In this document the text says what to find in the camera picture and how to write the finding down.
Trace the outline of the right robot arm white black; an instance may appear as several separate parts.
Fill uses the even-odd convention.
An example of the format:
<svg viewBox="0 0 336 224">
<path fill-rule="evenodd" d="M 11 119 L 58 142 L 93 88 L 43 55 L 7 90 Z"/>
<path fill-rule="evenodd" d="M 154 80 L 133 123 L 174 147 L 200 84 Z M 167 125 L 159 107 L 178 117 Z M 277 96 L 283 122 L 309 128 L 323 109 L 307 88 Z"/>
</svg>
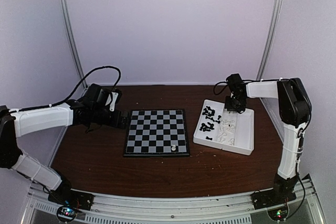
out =
<svg viewBox="0 0 336 224">
<path fill-rule="evenodd" d="M 300 78 L 246 81 L 239 74 L 226 78 L 231 92 L 225 98 L 225 109 L 242 114 L 248 98 L 277 99 L 284 126 L 282 156 L 273 189 L 272 203 L 279 204 L 292 193 L 299 180 L 299 163 L 303 153 L 305 131 L 311 121 L 312 104 Z"/>
</svg>

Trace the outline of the black white chessboard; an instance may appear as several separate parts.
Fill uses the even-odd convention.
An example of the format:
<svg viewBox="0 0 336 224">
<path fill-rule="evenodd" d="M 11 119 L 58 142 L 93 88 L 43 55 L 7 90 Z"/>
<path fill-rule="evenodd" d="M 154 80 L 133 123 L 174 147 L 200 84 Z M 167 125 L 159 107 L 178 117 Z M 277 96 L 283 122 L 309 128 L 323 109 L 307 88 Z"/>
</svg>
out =
<svg viewBox="0 0 336 224">
<path fill-rule="evenodd" d="M 132 110 L 123 156 L 190 156 L 185 110 Z"/>
</svg>

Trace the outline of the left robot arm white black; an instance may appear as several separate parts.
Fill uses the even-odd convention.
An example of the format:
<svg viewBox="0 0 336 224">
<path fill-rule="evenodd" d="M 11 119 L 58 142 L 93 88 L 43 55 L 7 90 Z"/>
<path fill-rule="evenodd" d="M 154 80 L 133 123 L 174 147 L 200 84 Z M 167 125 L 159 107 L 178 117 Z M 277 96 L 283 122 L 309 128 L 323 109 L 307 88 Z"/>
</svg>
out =
<svg viewBox="0 0 336 224">
<path fill-rule="evenodd" d="M 70 100 L 57 106 L 33 110 L 10 110 L 1 106 L 1 168 L 13 169 L 45 186 L 64 205 L 71 205 L 76 197 L 67 178 L 29 156 L 17 145 L 17 138 L 46 129 L 92 123 L 125 129 L 129 113 L 109 105 L 87 106 Z"/>
</svg>

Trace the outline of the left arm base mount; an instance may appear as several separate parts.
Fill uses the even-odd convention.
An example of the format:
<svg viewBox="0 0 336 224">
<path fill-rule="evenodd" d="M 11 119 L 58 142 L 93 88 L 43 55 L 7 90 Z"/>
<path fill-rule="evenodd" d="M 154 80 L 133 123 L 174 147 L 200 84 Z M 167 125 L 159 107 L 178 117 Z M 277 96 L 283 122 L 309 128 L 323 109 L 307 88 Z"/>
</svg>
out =
<svg viewBox="0 0 336 224">
<path fill-rule="evenodd" d="M 73 190 L 71 182 L 63 176 L 60 185 L 48 194 L 49 201 L 80 210 L 91 210 L 94 200 L 93 194 Z"/>
</svg>

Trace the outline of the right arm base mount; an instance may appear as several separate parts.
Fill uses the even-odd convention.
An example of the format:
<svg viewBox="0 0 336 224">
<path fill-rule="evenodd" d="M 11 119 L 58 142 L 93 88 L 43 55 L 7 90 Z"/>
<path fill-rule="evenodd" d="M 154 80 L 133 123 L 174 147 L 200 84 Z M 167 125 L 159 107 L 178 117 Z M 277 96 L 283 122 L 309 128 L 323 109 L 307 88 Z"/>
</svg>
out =
<svg viewBox="0 0 336 224">
<path fill-rule="evenodd" d="M 268 208 L 276 205 L 284 204 L 287 201 L 295 200 L 296 194 L 294 187 L 298 182 L 298 176 L 284 179 L 276 174 L 272 189 L 258 191 L 251 194 L 254 209 Z"/>
</svg>

